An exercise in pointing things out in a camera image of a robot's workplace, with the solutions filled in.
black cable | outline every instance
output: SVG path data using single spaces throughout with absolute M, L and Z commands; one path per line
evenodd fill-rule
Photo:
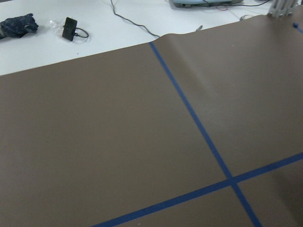
M 78 37 L 81 37 L 81 38 L 88 38 L 89 37 L 89 34 L 88 34 L 87 31 L 83 30 L 82 28 L 78 28 L 78 27 L 76 29 L 81 30 L 82 32 L 84 32 L 86 34 L 86 36 L 81 36 L 76 32 L 74 33 L 74 36 L 78 36 Z
M 213 7 L 214 6 L 212 3 L 210 3 L 210 2 L 208 2 L 206 0 L 203 0 L 203 1 L 205 1 L 208 4 L 207 7 Z
M 265 4 L 265 3 L 268 3 L 269 1 L 270 0 L 267 0 L 267 1 L 263 2 L 263 3 L 261 3 L 261 4 L 258 4 L 258 5 L 232 5 L 232 4 L 221 5 L 220 4 L 220 6 L 261 6 L 261 5 Z
M 121 17 L 122 19 L 124 19 L 124 20 L 127 20 L 127 21 L 131 22 L 133 25 L 136 25 L 136 26 L 139 26 L 139 27 L 143 27 L 143 28 L 144 28 L 144 29 L 145 29 L 145 30 L 146 30 L 146 31 L 147 31 L 149 34 L 151 34 L 151 35 L 153 35 L 153 36 L 155 36 L 155 37 L 160 38 L 160 36 L 159 36 L 159 35 L 156 35 L 156 34 L 154 34 L 154 33 L 151 33 L 151 32 L 148 30 L 148 28 L 147 28 L 146 26 L 136 24 L 135 22 L 131 21 L 130 19 L 127 19 L 127 18 L 125 18 L 125 17 L 123 17 L 123 16 L 121 16 L 121 15 L 117 14 L 117 13 L 116 13 L 115 6 L 114 6 L 114 4 L 113 4 L 113 0 L 110 0 L 110 2 L 111 2 L 112 7 L 113 7 L 113 12 L 114 12 L 114 14 L 115 14 L 116 16 Z

white tabletop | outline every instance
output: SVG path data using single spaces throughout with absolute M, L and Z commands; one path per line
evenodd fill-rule
M 262 0 L 245 0 L 260 4 Z M 258 7 L 176 8 L 171 0 L 114 0 L 117 13 L 146 25 L 160 36 L 194 32 L 239 21 L 244 15 L 267 14 L 271 2 Z M 0 75 L 27 70 L 96 53 L 107 52 L 155 39 L 143 29 L 113 14 L 110 0 L 13 0 L 0 3 L 0 21 L 33 13 L 36 34 L 0 40 Z M 69 42 L 57 36 L 50 21 L 71 17 L 90 37 Z

blue tape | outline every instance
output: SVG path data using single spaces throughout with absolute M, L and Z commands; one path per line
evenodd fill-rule
M 214 155 L 215 159 L 217 160 L 220 168 L 224 172 L 226 178 L 231 182 L 231 186 L 232 186 L 234 192 L 236 193 L 238 199 L 240 200 L 242 206 L 246 210 L 251 222 L 254 224 L 255 227 L 261 227 L 262 225 L 261 225 L 260 221 L 258 220 L 256 214 L 254 213 L 253 209 L 251 208 L 250 204 L 248 203 L 247 199 L 243 195 L 240 188 L 232 180 L 232 174 L 230 173 L 227 165 L 224 163 L 224 161 L 223 161 L 222 157 L 220 156 L 217 148 L 215 147 L 215 145 L 212 142 L 210 136 L 206 132 L 204 126 L 202 125 L 202 123 L 199 120 L 197 114 L 195 113 L 193 107 L 191 106 L 191 104 L 189 103 L 185 94 L 183 93 L 181 87 L 179 86 L 176 79 L 174 78 L 171 71 L 169 70 L 169 68 L 168 68 L 167 64 L 165 63 L 164 59 L 162 58 L 162 56 L 160 55 L 159 51 L 157 50 L 157 48 L 155 47 L 155 45 L 153 43 L 150 43 L 150 46 L 151 46 L 153 52 L 155 53 L 156 57 L 158 58 L 160 64 L 162 65 L 163 69 L 165 70 L 166 74 L 168 75 L 170 81 L 172 82 L 175 89 L 177 90 L 177 92 L 178 92 L 179 96 L 181 97 L 183 103 L 185 104 L 187 110 L 189 111 L 190 115 L 192 116 L 193 120 L 195 121 L 198 129 L 200 130 L 201 134 L 203 135 L 205 141 L 207 142 L 208 147 L 210 148 L 211 152 L 213 153 L 213 155 Z
M 160 211 L 160 210 L 163 210 L 163 209 L 175 206 L 175 205 L 178 205 L 178 204 L 186 202 L 188 200 L 192 200 L 192 199 L 195 199 L 197 197 L 200 197 L 200 196 L 215 192 L 217 190 L 226 188 L 228 186 L 231 186 L 233 188 L 233 190 L 235 191 L 238 199 L 240 200 L 241 204 L 245 208 L 245 210 L 246 210 L 247 214 L 249 215 L 250 220 L 252 221 L 254 226 L 261 226 L 257 217 L 255 215 L 251 215 L 253 213 L 253 210 L 252 210 L 251 206 L 249 205 L 247 199 L 243 195 L 242 191 L 240 190 L 239 186 L 237 185 L 237 183 L 246 181 L 246 180 L 254 178 L 256 176 L 268 173 L 268 172 L 273 171 L 275 169 L 278 169 L 278 168 L 284 167 L 286 165 L 292 164 L 294 162 L 303 160 L 303 153 L 285 158 L 283 160 L 274 162 L 274 163 L 269 164 L 267 166 L 263 166 L 261 168 L 249 171 L 247 173 L 232 177 L 232 175 L 231 175 L 230 171 L 228 170 L 226 164 L 224 163 L 223 159 L 221 158 L 219 152 L 216 150 L 214 144 L 212 143 L 212 141 L 211 141 L 210 137 L 208 136 L 206 130 L 204 129 L 203 125 L 201 124 L 201 122 L 200 122 L 199 118 L 197 117 L 195 111 L 193 110 L 193 108 L 191 107 L 187 98 L 183 94 L 180 86 L 178 85 L 178 83 L 174 79 L 174 77 L 171 74 L 170 70 L 168 69 L 166 63 L 164 62 L 164 60 L 160 56 L 158 50 L 153 45 L 153 43 L 150 43 L 150 45 L 151 45 L 151 48 L 153 49 L 153 51 L 155 52 L 157 58 L 159 59 L 160 63 L 162 64 L 164 70 L 166 71 L 167 75 L 169 76 L 170 80 L 172 81 L 173 85 L 175 86 L 175 88 L 176 88 L 177 92 L 179 93 L 180 97 L 182 98 L 183 102 L 185 103 L 187 109 L 189 110 L 190 114 L 192 115 L 194 121 L 196 122 L 197 126 L 199 127 L 199 130 L 201 131 L 202 135 L 204 136 L 204 138 L 205 137 L 207 138 L 205 140 L 207 140 L 206 142 L 207 142 L 208 146 L 210 147 L 212 152 L 213 152 L 213 149 L 215 149 L 214 156 L 216 158 L 218 158 L 217 159 L 218 163 L 222 164 L 222 165 L 220 165 L 220 167 L 224 171 L 225 175 L 226 175 L 226 173 L 229 173 L 230 177 L 227 177 L 227 175 L 229 175 L 229 174 L 227 174 L 226 177 L 227 177 L 228 180 L 221 181 L 219 183 L 215 183 L 215 184 L 210 185 L 208 187 L 198 189 L 196 191 L 178 196 L 176 198 L 173 198 L 173 199 L 170 199 L 170 200 L 152 205 L 150 207 L 147 207 L 147 208 L 144 208 L 144 209 L 141 209 L 141 210 L 138 210 L 138 211 L 135 211 L 135 212 L 132 212 L 132 213 L 114 218 L 112 220 L 94 225 L 92 227 L 115 227 L 115 226 L 123 224 L 125 222 L 131 221 L 131 220 L 134 220 L 134 219 L 137 219 L 137 218 L 141 218 L 143 216 L 155 213 L 157 211 Z
M 303 33 L 303 30 L 299 28 L 299 23 L 293 23 L 293 27 L 297 29 L 299 32 Z
M 246 181 L 248 179 L 254 178 L 256 176 L 268 173 L 270 171 L 273 171 L 275 169 L 284 167 L 286 165 L 292 164 L 292 163 L 300 161 L 300 160 L 303 160 L 303 153 L 288 157 L 288 158 L 283 159 L 281 161 L 277 161 L 277 162 L 269 164 L 267 166 L 264 166 L 264 167 L 249 171 L 247 173 L 238 175 L 238 176 L 234 177 L 232 180 L 236 183 L 240 183 L 240 182 L 243 182 L 243 181 Z M 153 206 L 135 211 L 133 213 L 129 213 L 129 214 L 117 217 L 115 219 L 97 224 L 93 227 L 114 227 L 114 226 L 123 224 L 125 222 L 131 221 L 131 220 L 134 220 L 134 219 L 137 219 L 137 218 L 141 218 L 143 216 L 155 213 L 157 211 L 160 211 L 160 210 L 178 205 L 178 204 L 186 202 L 188 200 L 192 200 L 192 199 L 198 198 L 200 196 L 210 194 L 212 192 L 223 189 L 223 188 L 228 187 L 230 185 L 231 185 L 231 182 L 228 181 L 228 180 L 221 181 L 219 183 L 215 183 L 215 184 L 210 185 L 208 187 L 198 189 L 196 191 L 187 193 L 185 195 L 181 195 L 181 196 L 173 198 L 171 200 L 164 201 L 164 202 L 158 203 L 156 205 L 153 205 Z M 233 188 L 234 190 L 240 190 L 239 187 L 236 184 L 233 184 L 233 185 L 236 186 L 236 188 Z M 240 198 L 239 198 L 240 200 L 242 200 L 241 202 L 246 203 L 247 200 L 243 196 L 242 192 L 239 191 L 238 194 L 241 195 Z
M 115 219 L 103 222 L 103 223 L 95 225 L 93 227 L 114 227 L 114 226 L 123 224 L 125 222 L 128 222 L 128 221 L 131 221 L 131 220 L 134 220 L 134 219 L 146 216 L 148 214 L 152 214 L 154 212 L 157 212 L 157 211 L 160 211 L 160 210 L 163 210 L 163 209 L 175 206 L 177 204 L 186 202 L 188 200 L 195 199 L 195 198 L 200 197 L 202 195 L 209 194 L 211 192 L 220 190 L 220 189 L 228 187 L 228 186 L 230 186 L 229 181 L 227 181 L 227 180 L 221 181 L 219 183 L 215 183 L 215 184 L 210 185 L 208 187 L 201 188 L 201 189 L 198 189 L 196 191 L 193 191 L 193 192 L 190 192 L 190 193 L 178 196 L 178 197 L 173 198 L 171 200 L 167 200 L 167 201 L 155 204 L 153 206 L 146 207 L 144 209 L 135 211 L 133 213 L 129 213 L 129 214 L 120 216 L 118 218 L 115 218 Z
M 288 157 L 286 159 L 283 159 L 281 161 L 274 162 L 274 163 L 269 164 L 267 166 L 249 171 L 249 172 L 241 174 L 239 176 L 235 176 L 233 179 L 236 183 L 239 183 L 239 182 L 251 179 L 253 177 L 259 176 L 261 174 L 268 173 L 269 171 L 272 171 L 272 170 L 284 167 L 286 165 L 292 164 L 294 162 L 300 161 L 300 160 L 303 160 L 303 152 L 300 153 L 300 154 Z

